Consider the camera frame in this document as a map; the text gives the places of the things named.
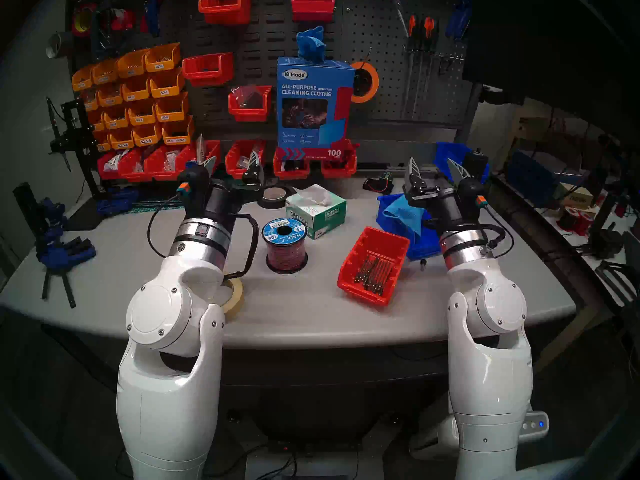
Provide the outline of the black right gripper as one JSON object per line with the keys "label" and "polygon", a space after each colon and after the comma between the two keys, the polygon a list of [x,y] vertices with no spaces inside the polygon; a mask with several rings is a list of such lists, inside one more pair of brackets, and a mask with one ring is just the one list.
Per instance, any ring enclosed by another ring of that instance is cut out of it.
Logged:
{"label": "black right gripper", "polygon": [[[451,182],[471,178],[471,174],[451,158],[447,159],[447,167]],[[419,166],[412,156],[409,157],[405,168],[403,191],[410,207],[428,212],[434,221],[432,228],[439,236],[476,225],[476,210],[465,209],[458,192],[446,177],[421,177]]]}

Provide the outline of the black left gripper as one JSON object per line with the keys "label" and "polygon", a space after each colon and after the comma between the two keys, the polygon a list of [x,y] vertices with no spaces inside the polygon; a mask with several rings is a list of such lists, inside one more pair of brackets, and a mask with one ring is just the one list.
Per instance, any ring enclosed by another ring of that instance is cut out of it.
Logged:
{"label": "black left gripper", "polygon": [[256,202],[261,197],[264,186],[264,170],[259,154],[251,151],[248,168],[243,173],[243,184],[236,186],[229,180],[211,178],[218,165],[218,156],[208,157],[199,167],[206,172],[209,187],[205,192],[203,217],[221,225],[228,233],[232,233],[238,218],[248,220],[255,233],[259,226],[250,215],[241,214],[245,204]]}

